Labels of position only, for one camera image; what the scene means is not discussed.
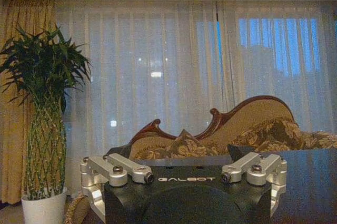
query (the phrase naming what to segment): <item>table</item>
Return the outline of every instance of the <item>table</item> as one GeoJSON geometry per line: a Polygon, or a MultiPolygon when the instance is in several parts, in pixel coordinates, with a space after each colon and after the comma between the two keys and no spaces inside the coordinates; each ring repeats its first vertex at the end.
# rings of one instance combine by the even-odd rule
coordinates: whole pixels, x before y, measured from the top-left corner
{"type": "MultiPolygon", "coordinates": [[[[288,162],[286,193],[272,223],[337,223],[337,149],[279,152],[288,162]]],[[[226,165],[229,155],[138,160],[149,166],[226,165]]]]}

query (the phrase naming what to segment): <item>floral pillow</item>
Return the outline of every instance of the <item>floral pillow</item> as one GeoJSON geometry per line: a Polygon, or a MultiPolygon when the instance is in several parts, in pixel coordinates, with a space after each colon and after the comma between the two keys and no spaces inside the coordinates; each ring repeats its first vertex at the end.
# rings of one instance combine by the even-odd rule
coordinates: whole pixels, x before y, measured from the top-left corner
{"type": "Polygon", "coordinates": [[[139,151],[135,159],[185,158],[218,155],[216,149],[207,148],[186,130],[167,147],[155,146],[139,151]]]}
{"type": "Polygon", "coordinates": [[[288,118],[263,121],[240,134],[231,144],[249,145],[257,152],[302,149],[299,126],[288,118]]]}
{"type": "Polygon", "coordinates": [[[206,148],[196,138],[183,130],[174,142],[166,148],[171,158],[204,157],[206,155],[217,155],[214,148],[206,148]]]}
{"type": "Polygon", "coordinates": [[[302,132],[303,149],[337,148],[337,135],[326,132],[302,132]]]}

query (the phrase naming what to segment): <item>screw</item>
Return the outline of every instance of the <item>screw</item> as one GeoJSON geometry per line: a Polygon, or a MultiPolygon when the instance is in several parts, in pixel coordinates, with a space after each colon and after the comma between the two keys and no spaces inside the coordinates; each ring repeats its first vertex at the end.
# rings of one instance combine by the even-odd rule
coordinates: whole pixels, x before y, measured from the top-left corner
{"type": "Polygon", "coordinates": [[[115,173],[115,174],[122,174],[123,173],[123,167],[120,166],[120,165],[116,165],[112,168],[112,171],[115,173]]]}
{"type": "Polygon", "coordinates": [[[223,172],[222,174],[221,174],[221,178],[222,178],[222,181],[224,182],[224,183],[229,183],[229,182],[231,182],[231,174],[230,173],[228,173],[228,172],[223,172]]]}
{"type": "Polygon", "coordinates": [[[252,168],[252,172],[254,172],[254,173],[261,173],[262,172],[262,167],[259,164],[253,164],[251,168],[252,168]]]}
{"type": "Polygon", "coordinates": [[[152,183],[154,181],[154,174],[152,172],[148,172],[144,177],[145,183],[152,183]]]}

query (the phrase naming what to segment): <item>yellow curtain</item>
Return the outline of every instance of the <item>yellow curtain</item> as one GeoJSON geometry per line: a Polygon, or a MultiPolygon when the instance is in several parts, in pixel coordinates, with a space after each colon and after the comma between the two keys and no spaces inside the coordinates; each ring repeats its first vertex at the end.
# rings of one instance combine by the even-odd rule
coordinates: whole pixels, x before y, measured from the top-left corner
{"type": "MultiPolygon", "coordinates": [[[[41,28],[55,25],[55,6],[52,1],[4,1],[1,14],[0,47],[10,37],[17,36],[20,25],[25,31],[37,34],[41,28]]],[[[4,84],[6,74],[0,76],[4,84]]],[[[30,127],[31,103],[18,106],[20,99],[8,102],[16,94],[14,87],[0,94],[1,201],[10,204],[21,200],[24,191],[26,142],[30,127]]]]}

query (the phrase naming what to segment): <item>white flower pot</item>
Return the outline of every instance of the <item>white flower pot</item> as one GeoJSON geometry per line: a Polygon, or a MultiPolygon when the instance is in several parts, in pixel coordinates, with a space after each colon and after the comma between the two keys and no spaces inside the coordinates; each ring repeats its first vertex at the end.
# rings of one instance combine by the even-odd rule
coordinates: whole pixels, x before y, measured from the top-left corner
{"type": "Polygon", "coordinates": [[[25,224],[60,224],[64,222],[64,206],[67,188],[47,199],[21,199],[25,224]]]}

